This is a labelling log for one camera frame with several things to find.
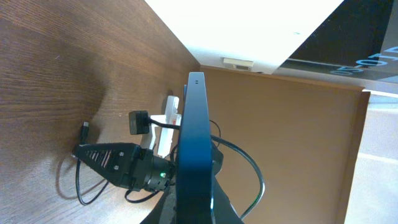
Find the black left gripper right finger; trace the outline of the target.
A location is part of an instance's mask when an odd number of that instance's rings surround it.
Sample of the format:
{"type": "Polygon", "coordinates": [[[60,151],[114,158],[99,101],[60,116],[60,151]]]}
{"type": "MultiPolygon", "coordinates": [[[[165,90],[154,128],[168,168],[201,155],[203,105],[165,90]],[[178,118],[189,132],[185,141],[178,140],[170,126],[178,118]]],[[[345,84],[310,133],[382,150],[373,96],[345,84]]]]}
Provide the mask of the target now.
{"type": "Polygon", "coordinates": [[[213,213],[216,224],[243,224],[215,176],[213,176],[213,213]]]}

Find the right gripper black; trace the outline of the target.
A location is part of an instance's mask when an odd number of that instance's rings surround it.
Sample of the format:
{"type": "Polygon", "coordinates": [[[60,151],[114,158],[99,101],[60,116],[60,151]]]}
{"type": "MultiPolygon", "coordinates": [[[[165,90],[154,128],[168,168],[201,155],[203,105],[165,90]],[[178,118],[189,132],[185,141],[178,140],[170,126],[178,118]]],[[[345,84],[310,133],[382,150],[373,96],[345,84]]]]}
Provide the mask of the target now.
{"type": "Polygon", "coordinates": [[[175,166],[134,143],[77,144],[73,155],[117,187],[139,192],[164,191],[175,166]]]}

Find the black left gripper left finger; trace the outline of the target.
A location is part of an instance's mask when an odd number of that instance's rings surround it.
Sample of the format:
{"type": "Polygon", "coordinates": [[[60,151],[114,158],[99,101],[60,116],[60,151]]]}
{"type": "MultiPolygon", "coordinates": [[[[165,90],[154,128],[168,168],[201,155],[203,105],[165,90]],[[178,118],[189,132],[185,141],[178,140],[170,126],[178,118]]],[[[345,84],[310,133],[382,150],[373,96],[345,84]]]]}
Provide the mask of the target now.
{"type": "Polygon", "coordinates": [[[141,224],[174,224],[176,217],[176,189],[167,187],[160,200],[141,224]]]}

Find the blue Samsung Galaxy smartphone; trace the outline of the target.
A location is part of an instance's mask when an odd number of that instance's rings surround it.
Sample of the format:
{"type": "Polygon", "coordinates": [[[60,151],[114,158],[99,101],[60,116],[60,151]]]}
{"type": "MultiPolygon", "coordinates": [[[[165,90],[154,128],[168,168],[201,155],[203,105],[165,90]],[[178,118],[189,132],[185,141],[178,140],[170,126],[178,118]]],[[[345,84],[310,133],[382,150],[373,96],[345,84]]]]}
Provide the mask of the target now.
{"type": "Polygon", "coordinates": [[[178,139],[176,222],[213,222],[213,159],[203,72],[191,72],[185,88],[178,139]]]}

